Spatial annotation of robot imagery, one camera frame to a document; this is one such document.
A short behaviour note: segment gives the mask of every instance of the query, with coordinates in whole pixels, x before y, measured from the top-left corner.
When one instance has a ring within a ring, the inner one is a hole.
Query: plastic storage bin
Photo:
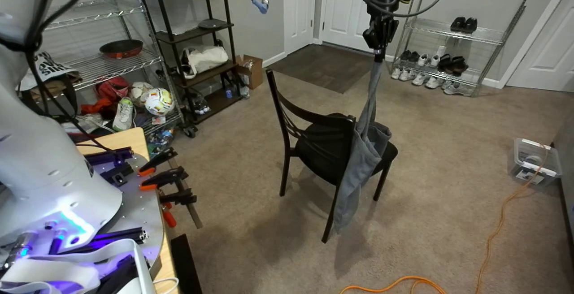
[[[508,159],[508,173],[510,176],[522,184],[530,180],[538,167],[544,162],[544,157],[546,156],[544,147],[548,149],[548,157],[531,184],[548,186],[557,181],[562,175],[562,169],[558,161],[558,151],[548,145],[523,138],[514,140],[514,147]]]

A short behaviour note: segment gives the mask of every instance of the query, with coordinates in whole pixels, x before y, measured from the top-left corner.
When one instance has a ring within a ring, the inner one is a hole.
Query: frying pan
[[[144,44],[139,39],[121,39],[106,43],[100,47],[100,52],[112,59],[124,59],[138,55]]]

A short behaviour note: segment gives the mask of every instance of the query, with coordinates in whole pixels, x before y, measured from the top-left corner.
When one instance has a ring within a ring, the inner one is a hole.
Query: gray cloth
[[[369,97],[355,125],[351,155],[339,187],[334,213],[336,231],[348,225],[357,212],[361,188],[371,178],[375,167],[381,162],[381,157],[391,138],[389,128],[375,122],[377,112],[375,92],[381,73],[382,63],[375,62],[371,69]]]

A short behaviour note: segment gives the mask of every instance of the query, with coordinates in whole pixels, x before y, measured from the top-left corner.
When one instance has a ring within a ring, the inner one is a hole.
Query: black wooden chair
[[[339,194],[339,186],[351,152],[351,142],[356,121],[355,117],[338,113],[325,116],[299,108],[291,104],[291,102],[279,93],[273,71],[268,69],[266,75],[267,80],[269,80],[275,110],[279,117],[279,126],[283,134],[283,142],[285,143],[285,162],[283,163],[283,177],[281,177],[279,196],[285,195],[291,157],[299,157],[313,173],[330,184],[333,184],[336,187],[335,196],[333,197],[329,218],[327,219],[322,237],[322,241],[326,243],[333,225],[333,214],[337,194]],[[284,108],[311,124],[307,129],[298,128],[289,116],[287,116]],[[295,147],[291,147],[291,142],[289,141],[290,134],[297,138]],[[373,172],[373,175],[382,172],[375,196],[373,196],[373,200],[375,201],[379,200],[379,196],[381,196],[381,190],[383,184],[385,184],[391,163],[397,154],[398,150],[389,142],[381,162]]]

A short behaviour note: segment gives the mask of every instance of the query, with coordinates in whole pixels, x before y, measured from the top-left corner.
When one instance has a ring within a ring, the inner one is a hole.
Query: wooden shelf
[[[235,87],[229,87],[229,89],[235,91]],[[239,100],[241,100],[241,96],[234,95],[231,98],[227,98],[225,90],[223,88],[216,90],[212,94],[205,96],[205,101],[207,101],[207,105],[209,106],[209,108],[211,108],[211,111],[205,115],[198,115],[197,120],[194,120],[193,124],[201,123],[207,118],[217,114],[218,112],[221,112],[223,109],[231,106],[232,104],[235,104]]]
[[[174,40],[170,40],[170,36],[168,35],[168,33],[166,32],[157,32],[156,33],[156,39],[164,42],[164,43],[168,43],[168,44],[175,44],[175,43],[179,43],[179,42],[183,42],[183,41],[187,41],[188,39],[195,39],[196,37],[200,37],[203,35],[207,35],[207,34],[211,34],[211,33],[215,33],[218,30],[222,30],[222,29],[228,29],[230,27],[232,27],[234,24],[225,24],[220,28],[215,28],[215,29],[203,29],[203,28],[195,28],[195,29],[191,29],[183,34],[179,34],[179,35],[174,35]]]
[[[181,75],[177,72],[172,72],[172,76],[174,81],[178,87],[181,88],[189,88],[195,86],[196,84],[203,82],[209,78],[213,78],[219,74],[229,71],[235,67],[235,63],[232,60],[225,62],[224,64],[220,65],[219,67],[215,67],[205,72],[201,72],[200,74],[196,75],[195,78],[185,80],[185,84],[181,84]]]

